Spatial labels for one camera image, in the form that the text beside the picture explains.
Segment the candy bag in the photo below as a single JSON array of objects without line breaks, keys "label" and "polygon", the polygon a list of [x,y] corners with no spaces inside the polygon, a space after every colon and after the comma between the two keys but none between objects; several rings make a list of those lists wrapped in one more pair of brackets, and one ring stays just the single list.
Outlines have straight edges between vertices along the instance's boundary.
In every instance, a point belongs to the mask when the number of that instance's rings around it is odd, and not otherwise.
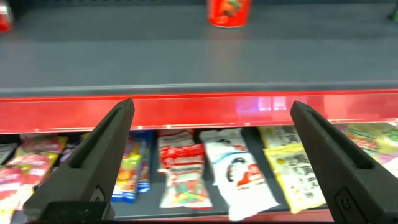
[{"label": "candy bag", "polygon": [[143,133],[143,138],[145,139],[146,142],[146,149],[142,157],[142,167],[137,186],[137,191],[139,193],[146,193],[150,190],[149,167],[150,167],[150,150],[151,150],[152,137],[153,137],[152,131],[145,131],[145,133]]},{"label": "candy bag", "polygon": [[112,194],[113,202],[134,203],[137,192],[137,181],[142,167],[142,155],[147,149],[145,138],[129,135],[124,151],[118,178]]},{"label": "candy bag", "polygon": [[266,149],[301,143],[294,126],[263,126],[258,129]]},{"label": "candy bag", "polygon": [[398,157],[398,129],[388,123],[338,124],[347,135],[380,164]]},{"label": "candy bag", "polygon": [[[241,135],[242,128],[234,128],[234,129],[225,129],[222,131],[202,131],[200,133],[200,139],[205,143],[205,144],[212,144],[214,142],[220,143],[222,146],[226,147],[221,147],[220,150],[227,149],[229,150],[228,146],[235,147],[239,151],[246,152],[248,151],[246,147],[246,143],[244,142],[244,139],[242,138]],[[209,151],[206,150],[206,155],[207,157],[211,160],[211,156],[213,154],[208,154]],[[213,173],[214,167],[213,164],[210,163],[210,167]],[[214,180],[213,186],[217,186],[217,179]]]},{"label": "candy bag", "polygon": [[68,141],[68,137],[61,136],[41,136],[26,139],[17,149],[16,157],[24,154],[24,152],[45,151],[61,153]]},{"label": "candy bag", "polygon": [[16,143],[0,144],[0,165],[7,160],[17,146],[18,144]]},{"label": "candy bag", "polygon": [[293,214],[326,203],[302,144],[265,149],[264,154]]},{"label": "candy bag", "polygon": [[203,185],[205,150],[202,144],[163,147],[163,168],[167,170],[166,190],[161,208],[211,208]]},{"label": "candy bag", "polygon": [[44,151],[24,151],[23,156],[15,157],[7,165],[31,165],[29,175],[24,180],[21,187],[20,203],[17,207],[22,210],[25,201],[34,193],[34,187],[40,185],[51,174],[52,167],[58,159],[58,154]]},{"label": "candy bag", "polygon": [[160,151],[163,147],[170,146],[189,146],[194,144],[193,141],[193,130],[185,129],[185,130],[159,130],[157,132],[157,147],[159,153],[159,167],[157,172],[164,173],[166,170],[163,168],[163,164],[160,158]]},{"label": "candy bag", "polygon": [[229,205],[229,219],[232,221],[278,205],[256,160],[243,147],[244,140],[239,133],[240,128],[200,133],[213,166],[215,182]]},{"label": "candy bag", "polygon": [[0,223],[10,223],[19,203],[20,187],[32,166],[0,166]]},{"label": "candy bag", "polygon": [[19,138],[22,141],[32,139],[32,138],[43,138],[48,136],[57,136],[58,133],[32,133],[32,134],[19,134]]}]

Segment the red shelf edge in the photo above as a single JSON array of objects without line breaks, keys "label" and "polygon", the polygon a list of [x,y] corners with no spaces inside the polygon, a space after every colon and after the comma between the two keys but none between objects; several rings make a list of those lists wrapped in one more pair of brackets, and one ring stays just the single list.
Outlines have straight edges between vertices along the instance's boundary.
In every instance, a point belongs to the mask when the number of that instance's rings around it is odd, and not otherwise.
[{"label": "red shelf edge", "polygon": [[215,128],[292,124],[295,100],[333,123],[398,121],[398,90],[268,91],[0,99],[0,134],[91,131],[131,97],[131,129]]}]

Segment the red cup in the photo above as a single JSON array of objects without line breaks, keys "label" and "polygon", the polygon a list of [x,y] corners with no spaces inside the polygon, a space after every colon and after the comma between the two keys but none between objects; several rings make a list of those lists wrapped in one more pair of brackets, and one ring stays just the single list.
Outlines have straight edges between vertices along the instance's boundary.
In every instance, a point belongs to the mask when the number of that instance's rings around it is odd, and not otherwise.
[{"label": "red cup", "polygon": [[251,0],[207,0],[208,21],[214,26],[241,27],[248,21]]}]

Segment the gray shelf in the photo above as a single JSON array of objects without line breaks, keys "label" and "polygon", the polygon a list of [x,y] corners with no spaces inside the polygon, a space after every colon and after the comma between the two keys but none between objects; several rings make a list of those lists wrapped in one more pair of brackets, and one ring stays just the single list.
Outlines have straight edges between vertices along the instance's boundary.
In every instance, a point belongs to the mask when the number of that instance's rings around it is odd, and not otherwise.
[{"label": "gray shelf", "polygon": [[[249,151],[256,158],[257,163],[267,179],[275,199],[280,203],[278,207],[272,208],[266,212],[281,212],[289,211],[289,207],[284,199],[282,190],[280,189],[275,177],[269,167],[267,159],[262,152],[263,143],[257,128],[244,128],[242,132]],[[162,195],[165,190],[165,176],[156,173],[158,166],[158,157],[156,153],[156,145],[152,150],[151,158],[151,187],[150,192],[146,194],[139,194],[135,204],[128,204],[124,202],[113,203],[112,206],[116,211],[117,220],[132,220],[145,218],[175,218],[175,217],[194,217],[194,216],[208,216],[208,215],[227,215],[228,206],[218,188],[212,186],[213,174],[210,171],[208,164],[205,166],[205,173],[203,180],[206,184],[213,208],[211,209],[189,209],[189,208],[159,208]],[[16,212],[12,222],[23,223],[25,216],[22,212]]]},{"label": "gray shelf", "polygon": [[0,97],[396,88],[391,10],[256,5],[220,29],[201,5],[32,9],[0,35]]}]

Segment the red can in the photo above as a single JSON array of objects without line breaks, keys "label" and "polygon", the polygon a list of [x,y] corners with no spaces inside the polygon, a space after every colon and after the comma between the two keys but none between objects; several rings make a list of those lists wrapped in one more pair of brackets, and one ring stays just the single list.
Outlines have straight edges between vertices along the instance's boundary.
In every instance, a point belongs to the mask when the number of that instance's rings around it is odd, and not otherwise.
[{"label": "red can", "polygon": [[248,21],[251,0],[207,0],[209,23],[218,27],[241,27]]},{"label": "red can", "polygon": [[13,22],[11,8],[5,0],[0,0],[0,32],[9,31]]}]

